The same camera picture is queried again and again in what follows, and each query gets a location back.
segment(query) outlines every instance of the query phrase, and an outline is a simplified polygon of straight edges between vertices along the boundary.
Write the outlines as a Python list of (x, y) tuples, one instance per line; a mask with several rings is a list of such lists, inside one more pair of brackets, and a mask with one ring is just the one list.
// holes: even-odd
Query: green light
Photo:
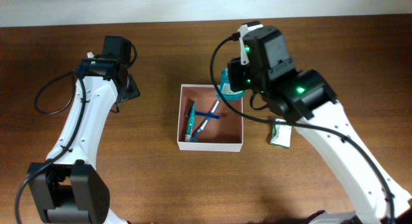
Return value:
[(303, 93), (305, 91), (305, 89), (299, 86), (299, 87), (296, 88), (296, 91), (298, 93)]

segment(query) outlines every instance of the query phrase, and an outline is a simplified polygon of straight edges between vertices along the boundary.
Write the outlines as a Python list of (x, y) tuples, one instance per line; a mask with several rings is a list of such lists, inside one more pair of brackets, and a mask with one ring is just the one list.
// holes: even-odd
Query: wooden table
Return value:
[[(262, 20), (283, 31), (299, 69), (324, 75), (371, 152), (410, 192), (411, 21), (412, 15)], [(110, 113), (98, 150), (98, 173), (119, 216), (133, 223), (246, 223), (352, 210), (335, 176), (295, 131), (291, 148), (280, 149), (268, 145), (268, 126), (245, 120), (240, 153), (179, 151), (180, 85), (210, 84), (213, 49), (244, 22), (0, 29), (0, 222), (14, 223), (14, 198), (29, 163), (45, 159), (68, 115), (38, 114), (36, 93), (87, 52), (100, 53), (104, 36), (113, 34), (136, 45), (139, 56), (130, 72), (142, 92), (119, 114)], [(227, 44), (215, 68), (238, 55), (238, 43)], [(54, 85), (41, 106), (58, 108), (70, 90), (69, 79)], [(252, 111), (247, 102), (245, 112), (270, 115)], [(24, 223), (40, 223), (29, 189), (21, 216)]]

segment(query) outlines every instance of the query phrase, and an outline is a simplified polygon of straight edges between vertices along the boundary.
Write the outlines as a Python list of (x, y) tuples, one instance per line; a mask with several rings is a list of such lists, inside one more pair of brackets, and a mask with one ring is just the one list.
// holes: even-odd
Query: blue package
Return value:
[[(218, 87), (225, 99), (228, 101), (239, 100), (245, 95), (244, 91), (233, 92), (231, 90), (229, 82), (229, 70), (227, 68), (221, 71), (220, 86)], [(218, 92), (216, 92), (216, 98), (221, 99)]]

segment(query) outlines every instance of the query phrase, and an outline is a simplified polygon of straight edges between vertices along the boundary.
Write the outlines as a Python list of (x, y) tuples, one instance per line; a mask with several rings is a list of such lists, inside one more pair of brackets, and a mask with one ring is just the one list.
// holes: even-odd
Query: white wall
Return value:
[(412, 0), (0, 0), (0, 26), (412, 13)]

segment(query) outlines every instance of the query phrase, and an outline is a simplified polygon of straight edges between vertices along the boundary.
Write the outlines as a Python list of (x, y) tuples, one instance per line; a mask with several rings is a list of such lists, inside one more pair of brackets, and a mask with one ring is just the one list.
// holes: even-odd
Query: white box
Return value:
[[(187, 130), (187, 110), (196, 100), (196, 110), (208, 113), (216, 98), (216, 90), (213, 85), (182, 84), (180, 90), (179, 120), (177, 142), (180, 150), (190, 151), (227, 151), (240, 152), (243, 145), (243, 117), (230, 110), (222, 100), (215, 111), (219, 120), (211, 118), (205, 129), (199, 133), (198, 142), (184, 142)], [(229, 102), (236, 109), (243, 112), (243, 99)], [(194, 121), (194, 133), (205, 117), (196, 115)]]

